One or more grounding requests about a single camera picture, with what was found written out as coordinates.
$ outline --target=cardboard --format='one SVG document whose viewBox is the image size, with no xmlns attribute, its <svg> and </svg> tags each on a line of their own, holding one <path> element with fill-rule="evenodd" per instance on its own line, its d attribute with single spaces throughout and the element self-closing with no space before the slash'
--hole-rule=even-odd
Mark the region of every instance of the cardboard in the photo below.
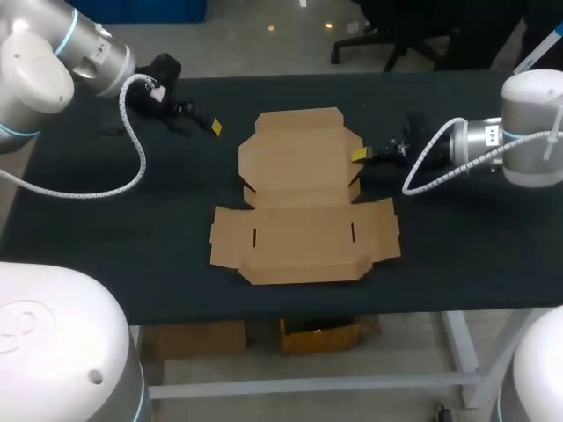
<svg viewBox="0 0 563 422">
<path fill-rule="evenodd" d="M 245 350 L 246 332 L 243 321 L 157 326 L 158 360 L 218 356 Z"/>
<path fill-rule="evenodd" d="M 392 199 L 352 205 L 362 139 L 336 108 L 262 113 L 238 148 L 245 201 L 216 207 L 210 263 L 252 284 L 358 280 L 400 255 Z"/>
</svg>

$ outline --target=gray floor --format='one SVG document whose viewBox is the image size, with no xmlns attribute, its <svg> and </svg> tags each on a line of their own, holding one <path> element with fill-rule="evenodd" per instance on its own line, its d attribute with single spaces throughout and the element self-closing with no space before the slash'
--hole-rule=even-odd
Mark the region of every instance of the gray floor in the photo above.
<svg viewBox="0 0 563 422">
<path fill-rule="evenodd" d="M 466 312 L 478 356 L 482 358 L 509 311 Z M 171 360 L 165 384 L 228 382 L 341 375 L 395 375 L 454 370 L 438 315 L 380 316 L 380 334 L 366 331 L 347 353 L 282 357 L 275 329 L 249 324 L 251 346 L 240 356 Z M 157 404 L 157 422 L 342 420 L 431 422 L 436 402 L 454 409 L 457 422 L 488 421 L 491 405 L 463 410 L 458 388 L 388 389 L 295 393 L 253 397 L 166 400 Z"/>
<path fill-rule="evenodd" d="M 140 63 L 168 52 L 183 65 L 183 77 L 248 76 L 334 72 L 379 72 L 391 47 L 359 47 L 342 53 L 342 64 L 329 63 L 332 44 L 361 31 L 365 19 L 348 0 L 209 0 L 208 22 L 200 25 L 113 25 Z M 510 69 L 518 51 L 519 27 L 494 67 Z M 444 50 L 446 40 L 434 46 Z M 432 64 L 416 53 L 401 59 L 396 71 L 428 71 Z M 0 168 L 21 174 L 33 145 L 0 156 Z M 0 181 L 0 227 L 10 208 L 14 186 Z M 506 311 L 468 312 L 479 355 L 507 317 Z M 352 352 L 282 358 L 273 342 L 257 341 L 240 357 L 170 361 L 165 382 L 211 382 L 297 376 L 368 375 L 450 369 L 444 332 L 431 314 L 382 316 L 382 334 L 368 335 Z M 157 422 L 187 421 L 400 421 L 428 422 L 434 403 L 455 409 L 457 422 L 484 422 L 489 409 L 464 411 L 457 389 L 396 389 L 378 392 L 289 394 L 164 401 Z"/>
</svg>

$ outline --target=table frame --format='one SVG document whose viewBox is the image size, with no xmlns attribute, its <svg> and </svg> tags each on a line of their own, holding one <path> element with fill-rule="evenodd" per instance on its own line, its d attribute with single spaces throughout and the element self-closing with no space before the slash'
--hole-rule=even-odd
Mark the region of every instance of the table frame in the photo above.
<svg viewBox="0 0 563 422">
<path fill-rule="evenodd" d="M 152 400 L 163 400 L 247 394 L 460 385 L 462 386 L 465 408 L 480 408 L 490 404 L 496 397 L 516 345 L 531 324 L 543 313 L 545 313 L 544 309 L 513 310 L 494 341 L 490 353 L 484 359 L 484 362 L 479 362 L 464 312 L 461 310 L 442 312 L 442 319 L 456 363 L 457 371 L 455 372 L 162 385 L 150 386 L 149 394 Z M 133 326 L 131 332 L 135 343 L 138 345 L 142 336 L 141 327 Z"/>
</svg>

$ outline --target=blue bin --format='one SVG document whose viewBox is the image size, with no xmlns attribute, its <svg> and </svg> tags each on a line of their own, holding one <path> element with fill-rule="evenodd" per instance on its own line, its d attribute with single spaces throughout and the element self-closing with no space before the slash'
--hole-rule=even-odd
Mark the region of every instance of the blue bin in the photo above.
<svg viewBox="0 0 563 422">
<path fill-rule="evenodd" d="M 69 3 L 94 22 L 125 23 L 125 6 L 121 0 L 69 0 Z"/>
<path fill-rule="evenodd" d="M 130 23 L 183 24 L 205 20 L 207 0 L 123 0 Z"/>
<path fill-rule="evenodd" d="M 207 0 L 69 0 L 101 24 L 184 24 L 203 22 Z"/>
</svg>

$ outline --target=white cable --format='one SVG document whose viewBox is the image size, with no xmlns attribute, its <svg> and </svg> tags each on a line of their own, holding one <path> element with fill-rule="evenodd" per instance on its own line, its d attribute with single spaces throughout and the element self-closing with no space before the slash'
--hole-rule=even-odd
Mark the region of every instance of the white cable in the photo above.
<svg viewBox="0 0 563 422">
<path fill-rule="evenodd" d="M 486 163 L 487 161 L 492 160 L 493 158 L 495 158 L 496 156 L 499 156 L 500 154 L 504 154 L 506 151 L 508 151 L 510 149 L 513 149 L 515 147 L 518 147 L 518 146 L 520 146 L 524 143 L 530 142 L 530 141 L 535 141 L 537 139 L 542 139 L 542 138 L 548 137 L 552 134 L 551 130 L 546 130 L 544 132 L 536 132 L 535 134 L 522 136 L 520 138 L 513 140 L 512 142 L 505 143 L 504 145 L 500 146 L 497 149 L 493 149 L 493 150 L 487 152 L 485 155 L 480 156 L 479 158 L 475 158 L 473 161 L 470 161 L 469 163 L 460 165 L 456 169 L 444 174 L 443 176 L 437 178 L 436 180 L 434 180 L 430 183 L 426 183 L 424 186 L 416 187 L 414 189 L 409 189 L 409 185 L 413 181 L 414 175 L 416 174 L 416 172 L 420 168 L 420 165 L 424 161 L 424 158 L 426 157 L 428 152 L 432 149 L 434 144 L 438 141 L 440 136 L 442 136 L 442 134 L 448 129 L 448 127 L 450 127 L 451 125 L 453 125 L 455 123 L 458 123 L 459 121 L 466 121 L 466 120 L 462 119 L 460 117 L 456 117 L 455 119 L 448 121 L 445 125 L 442 126 L 442 128 L 438 132 L 436 132 L 436 135 L 434 135 L 434 137 L 430 140 L 430 142 L 425 147 L 425 149 L 420 153 L 419 158 L 416 160 L 416 163 L 414 164 L 411 171 L 408 173 L 408 176 L 406 177 L 405 183 L 403 184 L 402 190 L 403 190 L 404 195 L 413 196 L 413 195 L 416 195 L 418 193 L 423 193 L 423 192 L 429 191 L 430 189 L 433 189 L 433 188 L 441 185 L 442 183 L 447 182 L 448 180 L 454 178 L 455 176 L 459 176 L 461 173 L 468 171 L 468 170 L 472 169 L 473 167 L 476 167 L 480 164 Z M 561 138 L 561 137 L 563 137 L 563 132 L 557 132 L 556 135 L 557 135 L 558 138 Z"/>
<path fill-rule="evenodd" d="M 557 133 L 561 127 L 561 118 L 563 118 L 563 105 L 557 111 L 555 121 L 553 122 L 552 132 L 547 137 L 547 147 L 545 147 L 544 161 L 548 161 L 553 151 L 553 145 L 559 140 Z"/>
<path fill-rule="evenodd" d="M 123 122 L 123 126 L 125 127 L 125 130 L 127 131 L 129 137 L 131 138 L 131 142 L 133 143 L 133 145 L 135 145 L 135 149 L 139 154 L 139 160 L 140 160 L 139 171 L 137 172 L 136 176 L 131 179 L 129 183 L 127 183 L 122 187 L 118 187 L 117 189 L 113 189 L 111 191 L 99 192 L 99 193 L 67 193 L 67 192 L 52 191 L 44 187 L 32 185 L 31 183 L 26 182 L 21 178 L 17 178 L 13 174 L 10 174 L 9 172 L 4 171 L 2 169 L 0 169 L 0 178 L 5 178 L 7 180 L 10 180 L 12 183 L 15 183 L 16 185 L 24 187 L 25 189 L 28 189 L 30 191 L 40 193 L 42 195 L 54 196 L 55 198 L 66 198 L 69 200 L 96 200 L 99 198 L 107 198 L 108 196 L 114 196 L 119 193 L 124 193 L 129 189 L 131 189 L 133 186 L 139 183 L 139 180 L 141 180 L 147 168 L 147 157 L 144 154 L 143 146 L 137 139 L 135 132 L 133 131 L 133 128 L 129 123 L 129 118 L 127 116 L 127 108 L 125 107 L 125 98 L 127 96 L 127 91 L 129 89 L 129 86 L 133 82 L 139 80 L 143 80 L 148 85 L 154 86 L 154 79 L 152 79 L 150 76 L 140 75 L 140 74 L 133 75 L 129 77 L 125 81 L 125 83 L 123 83 L 123 86 L 121 87 L 120 100 L 119 100 L 121 121 Z"/>
</svg>

